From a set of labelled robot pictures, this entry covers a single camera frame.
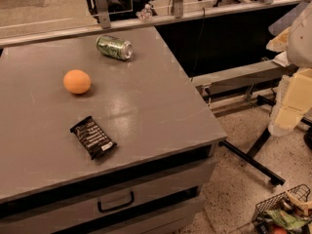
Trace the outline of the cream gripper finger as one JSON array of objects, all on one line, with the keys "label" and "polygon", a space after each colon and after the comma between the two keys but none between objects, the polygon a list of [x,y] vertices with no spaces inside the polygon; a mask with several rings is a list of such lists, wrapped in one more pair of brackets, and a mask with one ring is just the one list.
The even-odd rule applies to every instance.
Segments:
[{"label": "cream gripper finger", "polygon": [[274,137],[289,134],[312,108],[312,69],[299,68],[292,76],[284,75],[277,89],[269,133]]}]

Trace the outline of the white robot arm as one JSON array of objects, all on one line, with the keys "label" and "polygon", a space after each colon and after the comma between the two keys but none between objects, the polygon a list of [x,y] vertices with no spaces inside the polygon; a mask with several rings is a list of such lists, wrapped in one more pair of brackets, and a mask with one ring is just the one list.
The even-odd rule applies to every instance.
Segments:
[{"label": "white robot arm", "polygon": [[298,67],[295,74],[284,75],[279,82],[268,125],[272,136],[281,137],[290,133],[312,108],[312,3],[266,48],[280,52],[279,59]]}]

